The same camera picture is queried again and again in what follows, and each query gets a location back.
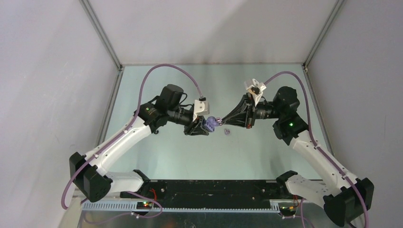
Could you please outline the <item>purple earbud charging case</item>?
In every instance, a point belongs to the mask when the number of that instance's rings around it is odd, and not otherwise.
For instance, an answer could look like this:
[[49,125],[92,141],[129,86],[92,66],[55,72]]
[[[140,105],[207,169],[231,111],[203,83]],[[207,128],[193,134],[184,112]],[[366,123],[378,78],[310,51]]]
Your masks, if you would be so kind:
[[207,119],[203,121],[203,127],[208,132],[212,133],[215,131],[215,128],[220,126],[220,122],[214,116],[209,116]]

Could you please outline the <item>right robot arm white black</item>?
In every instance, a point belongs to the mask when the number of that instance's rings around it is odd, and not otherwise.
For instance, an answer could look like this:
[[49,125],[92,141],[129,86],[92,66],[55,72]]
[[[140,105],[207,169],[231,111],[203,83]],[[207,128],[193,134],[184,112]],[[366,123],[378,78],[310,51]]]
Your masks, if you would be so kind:
[[275,119],[276,137],[300,154],[324,182],[319,184],[287,171],[276,179],[277,194],[284,199],[296,195],[316,204],[340,227],[361,215],[368,226],[373,183],[368,178],[358,178],[314,139],[309,125],[297,113],[300,102],[296,90],[283,86],[269,102],[260,101],[255,92],[256,88],[249,89],[222,124],[250,129],[258,119]]

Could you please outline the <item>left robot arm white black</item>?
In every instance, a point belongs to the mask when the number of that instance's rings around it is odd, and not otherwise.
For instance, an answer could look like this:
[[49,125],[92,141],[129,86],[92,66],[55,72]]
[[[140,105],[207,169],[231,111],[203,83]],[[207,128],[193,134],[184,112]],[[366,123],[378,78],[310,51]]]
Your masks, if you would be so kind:
[[160,95],[140,105],[118,132],[84,155],[75,152],[69,158],[73,184],[90,202],[97,202],[109,193],[131,191],[144,198],[150,192],[150,184],[137,171],[112,172],[113,164],[135,144],[156,133],[168,122],[184,126],[188,136],[209,135],[205,116],[209,114],[206,98],[195,100],[190,109],[181,103],[185,92],[168,84]]

